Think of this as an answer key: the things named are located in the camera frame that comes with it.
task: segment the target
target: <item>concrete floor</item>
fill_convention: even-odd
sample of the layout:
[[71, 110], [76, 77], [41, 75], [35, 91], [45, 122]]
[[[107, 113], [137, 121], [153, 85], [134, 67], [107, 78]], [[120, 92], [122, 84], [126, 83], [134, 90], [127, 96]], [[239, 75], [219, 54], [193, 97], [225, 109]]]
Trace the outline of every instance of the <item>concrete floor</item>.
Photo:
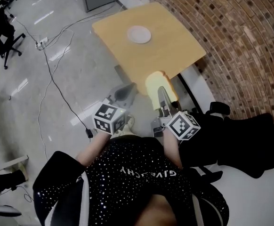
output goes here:
[[[111, 5], [86, 14], [76, 0], [18, 0], [12, 4], [10, 12], [31, 34], [50, 38], [58, 34], [65, 25], [103, 11]], [[115, 13], [119, 9], [120, 6], [116, 3], [103, 14]], [[69, 51], [61, 59], [54, 74], [65, 98], [77, 114], [82, 114], [82, 119], [86, 108], [103, 100], [111, 88], [122, 84], [114, 69], [117, 61], [91, 30], [92, 23], [96, 20], [69, 28], [75, 34]], [[15, 36], [26, 33], [16, 20], [11, 24], [15, 27]], [[59, 41], [46, 50], [52, 70], [58, 61], [56, 57], [63, 52], [71, 36], [72, 32], [64, 32]], [[21, 57], [13, 54], [9, 58], [8, 70], [4, 70], [4, 61], [0, 58], [0, 92], [13, 96], [10, 101], [0, 100], [0, 162], [27, 154], [29, 161], [26, 166], [30, 179], [25, 186], [32, 194], [33, 182], [46, 163], [37, 117], [50, 75], [43, 52], [35, 48], [30, 37], [27, 36], [18, 45], [18, 49], [23, 54]], [[182, 97], [183, 108], [193, 107], [178, 79], [175, 78], [173, 83]], [[136, 121], [133, 132], [140, 136], [150, 136], [150, 122], [156, 114], [149, 98], [137, 95], [130, 112]], [[87, 126], [92, 126], [90, 118], [86, 118], [84, 122]], [[57, 150], [75, 157], [88, 146], [89, 139], [84, 127], [75, 123], [75, 116], [53, 83], [49, 86], [41, 107], [40, 126], [48, 158]], [[22, 212], [23, 216], [16, 218], [20, 225], [38, 225], [33, 203], [28, 203], [23, 195], [24, 190], [21, 188], [8, 192], [0, 196], [0, 204], [14, 206]]]

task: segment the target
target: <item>black sleeve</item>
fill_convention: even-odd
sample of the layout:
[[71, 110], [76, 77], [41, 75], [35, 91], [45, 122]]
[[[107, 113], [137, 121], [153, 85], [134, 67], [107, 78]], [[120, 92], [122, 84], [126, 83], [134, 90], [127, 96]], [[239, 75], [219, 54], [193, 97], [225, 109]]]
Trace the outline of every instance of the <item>black sleeve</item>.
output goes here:
[[85, 169], [74, 158], [59, 151], [48, 160], [32, 186], [35, 211], [42, 225], [59, 197]]

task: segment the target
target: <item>table top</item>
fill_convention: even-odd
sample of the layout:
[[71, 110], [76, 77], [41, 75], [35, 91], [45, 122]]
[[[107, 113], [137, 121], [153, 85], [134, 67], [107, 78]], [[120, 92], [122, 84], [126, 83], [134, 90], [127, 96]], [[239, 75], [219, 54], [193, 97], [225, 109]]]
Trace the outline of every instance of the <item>table top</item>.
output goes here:
[[[150, 30], [148, 43], [128, 40], [127, 31], [135, 25]], [[171, 79], [206, 54], [191, 33], [157, 2], [111, 15], [92, 27], [143, 95], [151, 73], [164, 71]]]

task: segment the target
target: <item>power strip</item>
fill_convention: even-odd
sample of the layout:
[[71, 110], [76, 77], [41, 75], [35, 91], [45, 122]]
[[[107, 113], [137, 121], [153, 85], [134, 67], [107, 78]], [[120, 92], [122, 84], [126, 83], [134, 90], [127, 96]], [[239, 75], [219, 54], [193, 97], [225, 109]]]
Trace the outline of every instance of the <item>power strip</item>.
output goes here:
[[36, 47], [37, 49], [41, 49], [42, 47], [45, 47], [45, 46], [46, 46], [47, 42], [48, 42], [48, 38], [45, 37], [44, 39], [42, 39], [41, 41], [39, 41], [38, 43], [36, 43], [36, 44], [35, 44], [35, 47]]

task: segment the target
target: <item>forearm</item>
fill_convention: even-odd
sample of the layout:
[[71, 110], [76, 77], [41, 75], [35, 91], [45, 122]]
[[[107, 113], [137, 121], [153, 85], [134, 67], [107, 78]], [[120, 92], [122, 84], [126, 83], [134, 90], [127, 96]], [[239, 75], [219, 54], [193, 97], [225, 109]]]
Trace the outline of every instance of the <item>forearm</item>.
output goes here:
[[163, 144], [164, 154], [166, 157], [170, 159], [177, 167], [182, 169], [183, 167], [179, 154], [178, 140], [168, 128], [163, 131]]
[[111, 135], [99, 131], [88, 147], [77, 155], [76, 160], [85, 167], [89, 166], [102, 151], [110, 137]]

